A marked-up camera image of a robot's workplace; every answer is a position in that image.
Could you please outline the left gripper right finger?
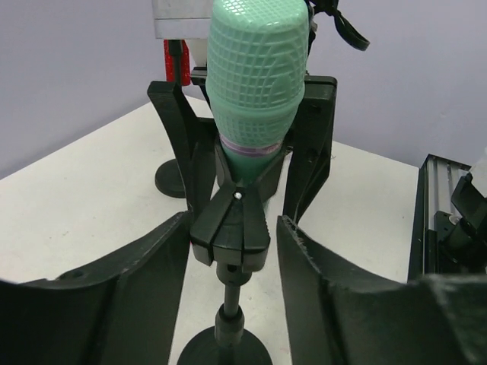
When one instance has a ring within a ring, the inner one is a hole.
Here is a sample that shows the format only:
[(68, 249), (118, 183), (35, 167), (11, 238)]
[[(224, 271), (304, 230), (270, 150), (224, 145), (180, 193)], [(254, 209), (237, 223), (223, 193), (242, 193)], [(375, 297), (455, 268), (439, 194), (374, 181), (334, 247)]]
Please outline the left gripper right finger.
[(276, 226), (295, 364), (484, 364), (486, 278), (427, 275), (402, 284)]

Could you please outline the red glitter microphone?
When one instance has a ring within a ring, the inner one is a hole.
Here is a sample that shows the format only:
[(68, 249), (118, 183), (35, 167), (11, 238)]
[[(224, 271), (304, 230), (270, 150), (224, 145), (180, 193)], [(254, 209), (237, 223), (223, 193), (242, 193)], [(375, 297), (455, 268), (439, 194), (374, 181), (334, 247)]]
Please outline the red glitter microphone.
[(164, 40), (166, 80), (185, 87), (191, 84), (189, 48), (184, 40)]

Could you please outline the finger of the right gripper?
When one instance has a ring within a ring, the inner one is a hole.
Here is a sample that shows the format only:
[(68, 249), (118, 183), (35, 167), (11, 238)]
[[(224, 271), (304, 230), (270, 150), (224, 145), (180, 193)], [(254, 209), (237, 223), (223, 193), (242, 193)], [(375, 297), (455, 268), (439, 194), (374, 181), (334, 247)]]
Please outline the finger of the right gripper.
[(286, 136), (291, 161), (282, 213), (295, 223), (329, 177), (337, 85), (330, 76), (307, 76), (304, 98)]
[(153, 81), (148, 97), (167, 132), (191, 211), (209, 203), (215, 181), (214, 140), (178, 84)]

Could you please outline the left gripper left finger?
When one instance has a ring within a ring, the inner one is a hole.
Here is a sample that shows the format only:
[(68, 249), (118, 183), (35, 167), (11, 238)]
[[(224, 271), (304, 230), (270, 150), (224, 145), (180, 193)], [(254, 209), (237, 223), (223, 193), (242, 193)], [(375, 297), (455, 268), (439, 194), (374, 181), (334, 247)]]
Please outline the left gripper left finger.
[(3, 364), (166, 364), (189, 253), (180, 212), (49, 281), (1, 283)]

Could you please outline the teal microphone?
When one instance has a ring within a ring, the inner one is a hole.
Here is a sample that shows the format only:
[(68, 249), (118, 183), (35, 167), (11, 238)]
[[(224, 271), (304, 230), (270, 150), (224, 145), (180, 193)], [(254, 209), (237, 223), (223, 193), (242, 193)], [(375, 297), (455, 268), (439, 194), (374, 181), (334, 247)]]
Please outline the teal microphone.
[(251, 184), (281, 150), (304, 97), (304, 1), (215, 1), (206, 91), (234, 181)]

